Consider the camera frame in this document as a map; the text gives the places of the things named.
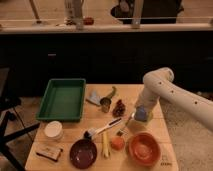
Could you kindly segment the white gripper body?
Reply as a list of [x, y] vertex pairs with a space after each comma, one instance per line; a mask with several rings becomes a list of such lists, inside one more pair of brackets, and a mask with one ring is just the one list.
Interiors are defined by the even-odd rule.
[[143, 107], [147, 113], [153, 111], [159, 100], [159, 95], [151, 91], [147, 87], [144, 87], [143, 90], [139, 93], [138, 98], [135, 103], [135, 107]]

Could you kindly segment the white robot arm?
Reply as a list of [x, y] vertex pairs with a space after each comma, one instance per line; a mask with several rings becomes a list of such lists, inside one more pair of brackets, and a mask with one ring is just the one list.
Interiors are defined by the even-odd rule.
[[191, 114], [213, 132], [213, 102], [173, 84], [174, 73], [168, 67], [150, 71], [143, 76], [144, 88], [135, 107], [151, 112], [160, 97]]

